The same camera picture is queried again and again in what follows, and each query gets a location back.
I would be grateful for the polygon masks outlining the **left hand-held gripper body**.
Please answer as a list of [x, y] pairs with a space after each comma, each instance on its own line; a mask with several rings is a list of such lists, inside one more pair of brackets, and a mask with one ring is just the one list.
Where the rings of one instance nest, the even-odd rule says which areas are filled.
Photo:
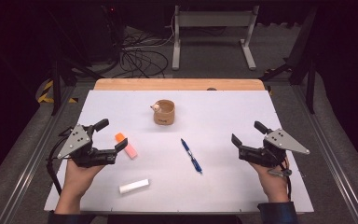
[[99, 150], [93, 146], [93, 132], [90, 126], [77, 124], [58, 153], [58, 159], [72, 159], [78, 167], [115, 164], [117, 153], [114, 149]]

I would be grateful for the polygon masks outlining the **orange pink highlighter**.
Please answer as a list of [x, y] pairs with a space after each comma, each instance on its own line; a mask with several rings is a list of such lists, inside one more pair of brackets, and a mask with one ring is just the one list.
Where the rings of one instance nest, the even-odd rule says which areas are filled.
[[[119, 143], [125, 139], [125, 136], [122, 133], [117, 133], [115, 135], [115, 138], [116, 138], [117, 142]], [[133, 148], [133, 146], [131, 144], [127, 144], [127, 146], [124, 148], [124, 150], [132, 160], [134, 160], [138, 156], [137, 151]]]

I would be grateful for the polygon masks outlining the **blue pen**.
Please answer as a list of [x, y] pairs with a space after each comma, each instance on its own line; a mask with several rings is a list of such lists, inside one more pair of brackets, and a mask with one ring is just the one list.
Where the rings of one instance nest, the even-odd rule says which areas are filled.
[[193, 156], [193, 154], [192, 154], [190, 148], [188, 147], [186, 141], [185, 141], [183, 138], [181, 138], [181, 143], [182, 143], [182, 145], [183, 145], [183, 147], [184, 147], [184, 149], [185, 149], [187, 155], [190, 157], [191, 162], [192, 162], [192, 164], [193, 164], [195, 170], [196, 170], [198, 173], [202, 174], [202, 169], [201, 169], [201, 167], [200, 167], [198, 161], [197, 161], [196, 158]]

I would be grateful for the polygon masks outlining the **wooden pen holder cup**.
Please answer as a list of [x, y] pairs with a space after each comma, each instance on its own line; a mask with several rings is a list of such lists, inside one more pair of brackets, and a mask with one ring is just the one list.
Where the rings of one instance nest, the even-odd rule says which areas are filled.
[[154, 111], [154, 121], [158, 125], [172, 125], [175, 116], [175, 104], [173, 101], [161, 99], [150, 108]]

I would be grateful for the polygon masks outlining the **person's left hand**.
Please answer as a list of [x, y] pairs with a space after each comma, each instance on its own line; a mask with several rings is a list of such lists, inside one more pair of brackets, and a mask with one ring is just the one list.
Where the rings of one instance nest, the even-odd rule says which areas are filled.
[[94, 177], [103, 168], [103, 165], [90, 168], [78, 167], [73, 160], [68, 160], [61, 197], [72, 200], [81, 199], [90, 188]]

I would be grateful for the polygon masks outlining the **person's right hand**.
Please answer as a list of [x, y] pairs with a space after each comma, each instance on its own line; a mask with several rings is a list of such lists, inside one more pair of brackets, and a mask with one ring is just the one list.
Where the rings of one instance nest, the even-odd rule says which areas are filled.
[[257, 172], [261, 187], [270, 203], [287, 203], [290, 201], [285, 177], [271, 174], [267, 167], [251, 162], [250, 165]]

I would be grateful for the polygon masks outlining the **white board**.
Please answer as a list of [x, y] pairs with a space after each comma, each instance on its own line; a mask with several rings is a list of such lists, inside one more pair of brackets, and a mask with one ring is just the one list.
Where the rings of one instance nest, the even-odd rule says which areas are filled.
[[[161, 99], [175, 104], [172, 125], [154, 121], [150, 106]], [[255, 170], [231, 142], [234, 133], [244, 145], [261, 147], [256, 120], [280, 128], [266, 91], [90, 91], [78, 121], [91, 125], [101, 119], [109, 125], [93, 135], [94, 147], [111, 148], [123, 133], [138, 156], [132, 160], [119, 152], [116, 163], [97, 174], [81, 200], [84, 212], [246, 213], [267, 199]], [[120, 186], [143, 179], [148, 187], [119, 193]]]

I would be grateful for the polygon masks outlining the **grey metal clip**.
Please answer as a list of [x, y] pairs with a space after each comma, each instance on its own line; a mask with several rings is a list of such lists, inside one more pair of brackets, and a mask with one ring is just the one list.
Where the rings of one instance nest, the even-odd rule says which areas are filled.
[[283, 169], [282, 171], [270, 169], [268, 170], [268, 173], [270, 175], [276, 175], [280, 177], [289, 177], [293, 172], [290, 169]]

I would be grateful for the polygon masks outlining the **yellow black hazard tape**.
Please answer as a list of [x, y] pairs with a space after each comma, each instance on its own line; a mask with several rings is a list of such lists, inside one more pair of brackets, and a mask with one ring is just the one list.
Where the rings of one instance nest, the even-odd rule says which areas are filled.
[[49, 80], [45, 87], [43, 88], [40, 96], [37, 99], [38, 103], [49, 103], [52, 104], [54, 102], [54, 98], [53, 97], [48, 97], [48, 93], [50, 91], [50, 89], [53, 87], [53, 81]]

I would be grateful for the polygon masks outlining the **black tripod stand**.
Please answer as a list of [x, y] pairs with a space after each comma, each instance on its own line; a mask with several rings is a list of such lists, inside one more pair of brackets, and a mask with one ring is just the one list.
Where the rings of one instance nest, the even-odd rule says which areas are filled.
[[76, 75], [72, 71], [72, 68], [79, 70], [87, 77], [92, 77], [95, 80], [100, 79], [101, 76], [62, 52], [62, 43], [60, 41], [59, 31], [56, 28], [48, 28], [47, 33], [48, 39], [46, 40], [46, 44], [48, 44], [49, 55], [51, 56], [51, 79], [53, 81], [54, 106], [52, 116], [56, 116], [62, 107], [61, 81], [63, 80], [67, 86], [75, 86], [76, 84]]

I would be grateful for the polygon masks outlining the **black slanted stand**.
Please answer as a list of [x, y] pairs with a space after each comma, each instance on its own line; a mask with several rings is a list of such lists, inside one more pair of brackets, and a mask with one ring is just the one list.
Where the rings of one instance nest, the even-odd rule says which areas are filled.
[[307, 49], [316, 14], [317, 7], [312, 7], [302, 25], [302, 28], [300, 29], [289, 57], [285, 60], [284, 64], [276, 69], [267, 70], [260, 78], [261, 81], [265, 82], [273, 77], [276, 77], [284, 71], [291, 70], [292, 75], [288, 78], [290, 84], [299, 85], [306, 77], [307, 88], [305, 102], [311, 114], [314, 114], [313, 99], [316, 70], [315, 63], [312, 60], [310, 54], [307, 52]]

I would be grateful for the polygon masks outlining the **wooden table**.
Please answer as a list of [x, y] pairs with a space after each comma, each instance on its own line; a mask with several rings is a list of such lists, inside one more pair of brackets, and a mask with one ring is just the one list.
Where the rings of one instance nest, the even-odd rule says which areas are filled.
[[101, 78], [97, 91], [263, 91], [259, 79], [232, 78]]

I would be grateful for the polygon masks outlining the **black computer tower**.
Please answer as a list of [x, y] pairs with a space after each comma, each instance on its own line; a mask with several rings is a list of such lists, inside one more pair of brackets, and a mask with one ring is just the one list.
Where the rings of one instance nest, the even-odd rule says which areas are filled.
[[86, 10], [89, 59], [93, 63], [116, 62], [124, 29], [119, 11], [112, 5], [90, 5]]

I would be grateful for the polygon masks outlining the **aluminium rail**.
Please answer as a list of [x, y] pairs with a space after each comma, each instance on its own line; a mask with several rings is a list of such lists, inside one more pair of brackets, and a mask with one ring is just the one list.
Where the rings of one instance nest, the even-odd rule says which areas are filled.
[[32, 151], [31, 157], [26, 163], [23, 171], [21, 172], [19, 180], [17, 181], [17, 184], [7, 201], [5, 208], [0, 215], [0, 224], [10, 224], [13, 217], [15, 216], [27, 189], [29, 188], [34, 178], [34, 174], [37, 170], [37, 167], [43, 159], [43, 155], [46, 151], [49, 138], [52, 135], [53, 128], [58, 122], [62, 111], [65, 108], [65, 104], [71, 97], [73, 91], [74, 87], [66, 87], [62, 91], [61, 100], [64, 105], [58, 108], [54, 116], [49, 117], [47, 126], [45, 127], [41, 137], [39, 138], [35, 149]]
[[358, 197], [353, 190], [353, 187], [344, 173], [341, 165], [339, 164], [337, 157], [327, 141], [327, 137], [324, 134], [324, 131], [315, 117], [314, 114], [311, 114], [308, 106], [306, 104], [306, 97], [305, 94], [302, 92], [301, 88], [298, 86], [292, 87], [294, 95], [296, 96], [297, 100], [299, 101], [302, 110], [305, 112], [306, 117], [310, 123], [310, 126], [316, 135], [317, 142], [320, 146], [320, 151], [324, 157], [324, 160], [332, 174], [337, 187], [340, 191], [340, 194], [343, 197], [345, 204], [347, 205], [351, 216], [355, 222], [358, 224]]

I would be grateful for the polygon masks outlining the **grey metal table frame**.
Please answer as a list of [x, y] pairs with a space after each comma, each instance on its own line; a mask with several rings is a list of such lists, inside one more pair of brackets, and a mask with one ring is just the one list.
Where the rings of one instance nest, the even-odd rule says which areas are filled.
[[173, 52], [172, 69], [180, 68], [181, 39], [180, 29], [184, 27], [246, 27], [247, 34], [240, 40], [241, 49], [248, 68], [256, 69], [255, 60], [250, 50], [250, 40], [255, 28], [259, 6], [242, 11], [183, 11], [176, 6], [173, 14]]

